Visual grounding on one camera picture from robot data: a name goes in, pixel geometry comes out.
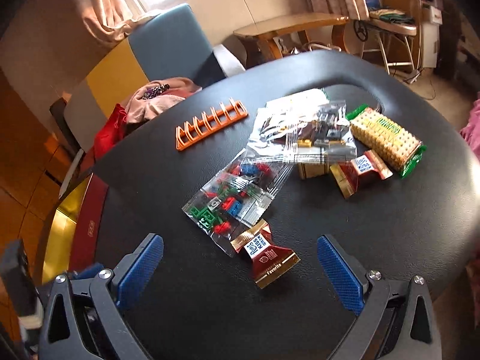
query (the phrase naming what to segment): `folded clothes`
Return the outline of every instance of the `folded clothes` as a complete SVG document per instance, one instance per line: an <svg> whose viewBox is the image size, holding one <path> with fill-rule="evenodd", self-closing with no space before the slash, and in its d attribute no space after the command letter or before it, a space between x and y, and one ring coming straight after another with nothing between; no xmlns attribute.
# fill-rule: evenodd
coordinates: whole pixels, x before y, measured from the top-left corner
<svg viewBox="0 0 480 360"><path fill-rule="evenodd" d="M95 136L93 156L89 158L97 161L143 123L200 90L191 79L183 77L155 80L143 85L123 104L115 105L109 119Z"/></svg>
<svg viewBox="0 0 480 360"><path fill-rule="evenodd" d="M378 19L392 24L415 24L412 16L398 9L376 9L369 12L370 18Z"/></svg>
<svg viewBox="0 0 480 360"><path fill-rule="evenodd" d="M184 77L151 81L126 102L127 124L151 120L200 90L201 87Z"/></svg>

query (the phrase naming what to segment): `red bag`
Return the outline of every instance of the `red bag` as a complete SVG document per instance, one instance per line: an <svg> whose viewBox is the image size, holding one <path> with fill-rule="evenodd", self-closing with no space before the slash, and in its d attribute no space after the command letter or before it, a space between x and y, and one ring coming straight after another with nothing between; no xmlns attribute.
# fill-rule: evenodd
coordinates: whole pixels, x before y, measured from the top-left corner
<svg viewBox="0 0 480 360"><path fill-rule="evenodd" d="M105 126L95 135L93 144L95 161L98 161L117 142L120 142L125 137L126 126L127 113L120 104L116 104Z"/></svg>

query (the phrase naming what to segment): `blue chair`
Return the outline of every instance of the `blue chair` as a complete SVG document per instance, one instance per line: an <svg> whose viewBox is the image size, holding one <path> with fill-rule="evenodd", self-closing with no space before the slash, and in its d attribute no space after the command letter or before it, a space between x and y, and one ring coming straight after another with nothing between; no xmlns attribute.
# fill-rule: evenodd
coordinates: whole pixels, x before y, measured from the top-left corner
<svg viewBox="0 0 480 360"><path fill-rule="evenodd" d="M137 28L93 68L68 103L59 99L50 107L71 151L77 153L60 196L116 103L152 80L187 77L205 88L243 71L242 64L223 45L210 45L187 4Z"/></svg>

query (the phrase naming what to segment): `black table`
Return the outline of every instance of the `black table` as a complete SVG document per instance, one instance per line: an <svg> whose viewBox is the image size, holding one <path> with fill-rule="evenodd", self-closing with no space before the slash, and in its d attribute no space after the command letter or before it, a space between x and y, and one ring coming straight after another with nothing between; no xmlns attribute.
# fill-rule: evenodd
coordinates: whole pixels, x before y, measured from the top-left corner
<svg viewBox="0 0 480 360"><path fill-rule="evenodd" d="M428 150L408 178L394 175L349 200L331 176L300 180L294 170L263 217L275 243L301 262L260 290L249 258L228 257L181 207L245 146L258 107L315 87L346 99L349 110L380 101ZM229 97L250 116L177 151L175 127ZM291 56L214 84L135 131L94 171L110 186L97 261L114 267L149 232L165 242L163 260L126 314L156 359L324 358L354 316L317 261L320 235L333 234L387 278L421 274L436 298L463 269L480 223L480 166L460 135L380 68L339 52Z"/></svg>

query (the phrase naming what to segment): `red chocolate bar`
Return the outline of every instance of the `red chocolate bar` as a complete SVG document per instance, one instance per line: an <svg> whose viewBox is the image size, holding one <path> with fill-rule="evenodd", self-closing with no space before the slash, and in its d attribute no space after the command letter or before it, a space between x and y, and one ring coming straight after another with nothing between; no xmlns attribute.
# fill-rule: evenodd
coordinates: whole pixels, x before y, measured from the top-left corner
<svg viewBox="0 0 480 360"><path fill-rule="evenodd" d="M235 250L242 245L248 252L253 261L253 277L260 288L268 286L300 261L292 249L272 245L271 237L270 226L262 219L232 241Z"/></svg>
<svg viewBox="0 0 480 360"><path fill-rule="evenodd" d="M346 163L333 164L330 166L330 173L335 177L345 199L373 179L380 177L385 180L392 175L392 171L374 150L368 150Z"/></svg>

